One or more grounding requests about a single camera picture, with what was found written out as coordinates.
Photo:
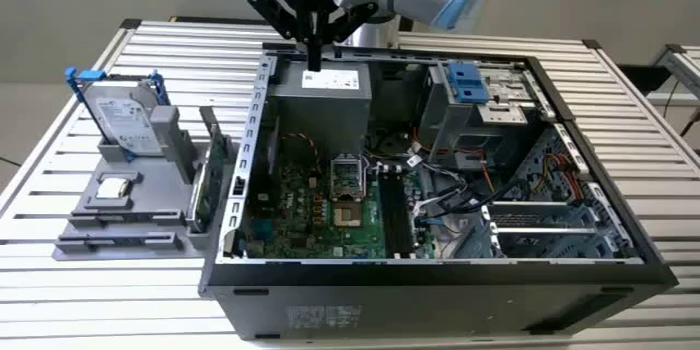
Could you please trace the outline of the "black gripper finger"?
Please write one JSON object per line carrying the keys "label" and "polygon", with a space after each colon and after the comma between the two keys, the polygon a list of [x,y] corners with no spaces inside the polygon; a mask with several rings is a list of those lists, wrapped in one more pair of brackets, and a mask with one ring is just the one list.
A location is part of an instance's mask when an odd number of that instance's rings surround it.
{"label": "black gripper finger", "polygon": [[326,17],[317,30],[315,48],[314,48],[314,69],[322,70],[322,53],[323,47],[333,43],[343,42],[369,22],[373,15],[378,12],[377,3],[365,3],[350,8],[345,14],[330,22]]}
{"label": "black gripper finger", "polygon": [[295,13],[287,11],[278,0],[249,0],[249,3],[278,33],[287,39],[295,39],[298,43],[306,46],[309,70],[315,70],[314,22],[306,0],[291,0]]}

